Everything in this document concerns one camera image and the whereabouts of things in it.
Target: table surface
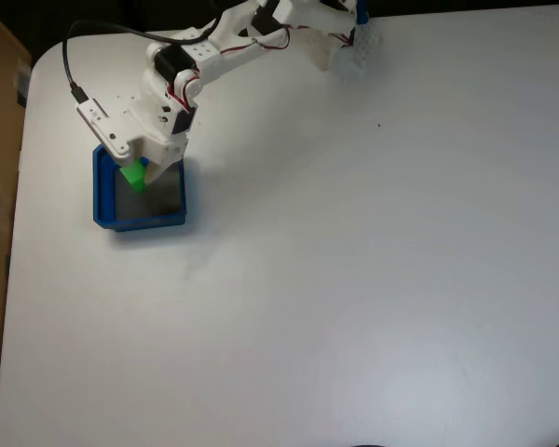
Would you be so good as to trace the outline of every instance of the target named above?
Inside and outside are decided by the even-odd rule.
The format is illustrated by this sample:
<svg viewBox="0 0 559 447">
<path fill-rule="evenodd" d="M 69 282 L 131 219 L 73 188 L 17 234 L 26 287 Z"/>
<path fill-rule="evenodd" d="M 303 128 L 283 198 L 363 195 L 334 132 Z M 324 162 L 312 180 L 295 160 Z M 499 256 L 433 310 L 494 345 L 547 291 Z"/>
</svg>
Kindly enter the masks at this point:
<svg viewBox="0 0 559 447">
<path fill-rule="evenodd" d="M 559 7 L 380 24 L 367 77 L 293 47 L 207 86 L 187 224 L 130 234 L 41 59 L 0 447 L 559 442 Z M 75 78 L 121 110 L 147 45 L 77 38 Z"/>
</svg>

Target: green block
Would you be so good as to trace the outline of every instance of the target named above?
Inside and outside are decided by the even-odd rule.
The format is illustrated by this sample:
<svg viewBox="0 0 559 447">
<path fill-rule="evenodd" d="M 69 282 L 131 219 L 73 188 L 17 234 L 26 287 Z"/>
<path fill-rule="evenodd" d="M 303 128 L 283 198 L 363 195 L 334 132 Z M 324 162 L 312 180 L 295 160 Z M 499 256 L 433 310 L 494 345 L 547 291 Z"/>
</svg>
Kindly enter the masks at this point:
<svg viewBox="0 0 559 447">
<path fill-rule="evenodd" d="M 137 160 L 130 166 L 120 168 L 120 172 L 130 183 L 135 193 L 142 193 L 145 188 L 145 166 L 141 161 Z"/>
</svg>

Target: red wire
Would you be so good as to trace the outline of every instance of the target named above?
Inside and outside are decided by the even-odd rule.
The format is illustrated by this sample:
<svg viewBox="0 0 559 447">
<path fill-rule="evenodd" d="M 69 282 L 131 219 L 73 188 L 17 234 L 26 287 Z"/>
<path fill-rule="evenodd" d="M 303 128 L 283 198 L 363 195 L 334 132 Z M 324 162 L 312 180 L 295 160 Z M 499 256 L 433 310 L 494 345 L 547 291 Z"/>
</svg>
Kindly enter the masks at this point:
<svg viewBox="0 0 559 447">
<path fill-rule="evenodd" d="M 350 45 L 350 40 L 349 40 L 347 37 L 345 37 L 343 34 L 340 35 L 340 34 L 333 34 L 333 33 L 331 33 L 331 34 L 329 34 L 329 35 L 335 37 L 337 40 L 339 40 L 339 41 L 342 42 L 343 44 L 346 44 L 347 46 Z"/>
<path fill-rule="evenodd" d="M 232 48 L 226 48 L 223 49 L 222 51 L 220 51 L 221 54 L 226 54 L 232 51 L 240 51 L 244 48 L 248 48 L 248 47 L 252 47 L 253 45 L 257 44 L 259 47 L 264 48 L 264 49 L 286 49 L 289 45 L 290 45 L 290 30 L 288 28 L 284 28 L 286 30 L 286 37 L 288 38 L 288 41 L 286 42 L 286 45 L 283 47 L 271 47 L 269 45 L 265 45 L 262 44 L 260 42 L 252 42 L 249 45 L 245 45 L 243 47 L 232 47 Z"/>
<path fill-rule="evenodd" d="M 226 48 L 226 49 L 223 49 L 222 51 L 220 51 L 220 54 L 226 54 L 226 53 L 230 53 L 230 52 L 232 52 L 232 51 L 240 51 L 241 49 L 248 48 L 248 47 L 250 47 L 250 46 L 252 46 L 252 45 L 254 45 L 254 44 L 245 45 L 244 47 Z"/>
<path fill-rule="evenodd" d="M 175 94 L 174 94 L 174 88 L 172 86 L 172 84 L 168 84 L 168 94 L 170 96 L 172 96 L 172 98 L 174 100 L 176 100 L 177 102 L 180 103 L 180 105 L 182 105 L 186 110 L 190 110 L 190 107 L 188 106 L 188 104 L 186 104 L 186 102 L 184 102 L 183 100 L 181 100 L 180 98 L 178 98 Z"/>
<path fill-rule="evenodd" d="M 286 42 L 286 45 L 284 45 L 283 47 L 270 47 L 269 45 L 259 44 L 258 42 L 257 44 L 259 44 L 264 49 L 286 49 L 287 47 L 290 46 L 290 30 L 288 28 L 284 28 L 284 29 L 286 30 L 286 37 L 288 40 Z"/>
<path fill-rule="evenodd" d="M 198 79 L 198 76 L 194 76 L 194 77 L 191 77 L 189 80 L 187 80 L 187 81 L 184 83 L 184 87 L 183 87 L 183 99 L 184 99 L 184 102 L 185 102 L 189 107 L 190 107 L 190 103 L 188 102 L 188 98 L 186 98 L 186 86 L 187 86 L 188 84 L 190 84 L 191 82 L 196 81 L 197 79 Z"/>
</svg>

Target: robotic arm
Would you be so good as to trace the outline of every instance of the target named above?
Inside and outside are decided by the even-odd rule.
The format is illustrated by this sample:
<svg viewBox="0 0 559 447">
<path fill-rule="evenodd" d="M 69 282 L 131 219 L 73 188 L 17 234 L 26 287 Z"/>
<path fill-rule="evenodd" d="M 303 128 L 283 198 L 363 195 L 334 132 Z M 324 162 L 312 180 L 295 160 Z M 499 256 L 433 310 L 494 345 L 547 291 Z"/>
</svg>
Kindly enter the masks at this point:
<svg viewBox="0 0 559 447">
<path fill-rule="evenodd" d="M 144 183 L 156 180 L 184 157 L 197 111 L 194 102 L 206 84 L 290 44 L 290 29 L 311 28 L 344 43 L 356 24 L 356 0 L 247 0 L 226 10 L 206 40 L 194 45 L 154 43 L 147 49 L 141 98 L 119 116 L 109 116 L 95 99 L 77 101 L 81 114 L 121 167 L 149 160 Z M 173 39 L 190 40 L 211 29 L 189 28 Z"/>
</svg>

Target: blue part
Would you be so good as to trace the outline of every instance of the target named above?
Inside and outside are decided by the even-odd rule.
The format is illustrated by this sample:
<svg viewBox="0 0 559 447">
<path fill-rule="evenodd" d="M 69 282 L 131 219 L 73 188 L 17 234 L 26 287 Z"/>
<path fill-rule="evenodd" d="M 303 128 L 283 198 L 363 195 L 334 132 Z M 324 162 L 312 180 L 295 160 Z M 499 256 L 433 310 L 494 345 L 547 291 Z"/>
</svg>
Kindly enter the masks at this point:
<svg viewBox="0 0 559 447">
<path fill-rule="evenodd" d="M 366 25 L 369 22 L 369 7 L 367 0 L 358 0 L 356 4 L 356 23 Z"/>
<path fill-rule="evenodd" d="M 141 159 L 145 166 L 149 163 Z M 127 221 L 116 220 L 115 173 L 120 167 L 100 145 L 93 151 L 93 220 L 101 228 L 117 232 L 182 225 L 186 221 L 186 200 L 184 195 L 184 163 L 177 163 L 180 178 L 180 210 L 175 214 L 146 217 Z"/>
</svg>

